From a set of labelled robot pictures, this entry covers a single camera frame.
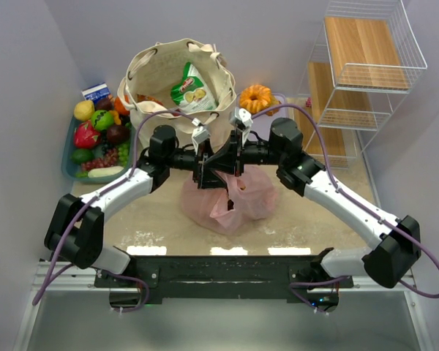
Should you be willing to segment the large red cookie bag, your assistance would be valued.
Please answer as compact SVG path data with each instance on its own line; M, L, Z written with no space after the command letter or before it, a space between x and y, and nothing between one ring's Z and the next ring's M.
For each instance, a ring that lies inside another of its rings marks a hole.
M164 105L156 98L148 95L137 95L137 107L144 111L160 110Z

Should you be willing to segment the green white chips bag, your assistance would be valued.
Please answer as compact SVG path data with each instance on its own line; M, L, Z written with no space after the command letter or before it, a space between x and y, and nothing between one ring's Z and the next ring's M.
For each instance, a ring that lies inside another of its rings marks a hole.
M184 65L182 78L171 88L170 97L183 113L197 113L217 108L214 95L191 62Z

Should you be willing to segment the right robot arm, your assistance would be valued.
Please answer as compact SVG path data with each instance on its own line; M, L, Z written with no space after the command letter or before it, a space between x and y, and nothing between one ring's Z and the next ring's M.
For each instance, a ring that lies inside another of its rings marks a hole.
M414 244L420 239L418 222L386 213L331 178L322 163L303 151L302 140L296 122L288 118L271 123L265 142L246 141L235 130L203 171L239 176L247 165L276 166L287 189L333 213L366 243L361 249L324 250L314 263L317 278L365 275L382 287L395 287L421 256Z

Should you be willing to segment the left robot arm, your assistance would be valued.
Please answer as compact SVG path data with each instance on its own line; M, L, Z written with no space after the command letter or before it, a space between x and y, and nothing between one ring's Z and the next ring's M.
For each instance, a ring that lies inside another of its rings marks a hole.
M202 160L202 151L212 155L210 133L205 126L194 129L192 144L192 150L180 148L173 127L157 127L149 147L135 161L135 168L94 192L80 197L67 194L58 201L45 247L53 252L54 258L63 257L82 269L124 273L131 257L104 244L105 223L132 201L158 189L172 168L194 171Z

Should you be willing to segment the cream canvas tote bag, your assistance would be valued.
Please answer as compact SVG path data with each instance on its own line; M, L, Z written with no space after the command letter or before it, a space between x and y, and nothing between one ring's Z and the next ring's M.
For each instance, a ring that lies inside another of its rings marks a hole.
M232 126L236 106L235 80L215 46L193 39L160 43L139 52L121 80L117 96L140 131L142 146L154 129L176 130L181 146L190 143L195 125L206 126L211 147L218 150Z

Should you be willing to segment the pink plastic grocery bag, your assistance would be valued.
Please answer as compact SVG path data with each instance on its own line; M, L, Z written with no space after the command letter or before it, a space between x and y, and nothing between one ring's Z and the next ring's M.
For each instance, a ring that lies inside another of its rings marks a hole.
M227 187L199 189L188 178L181 188L183 213L201 227L229 235L241 226L270 217L278 192L270 177L256 166L246 166L239 177L222 173Z

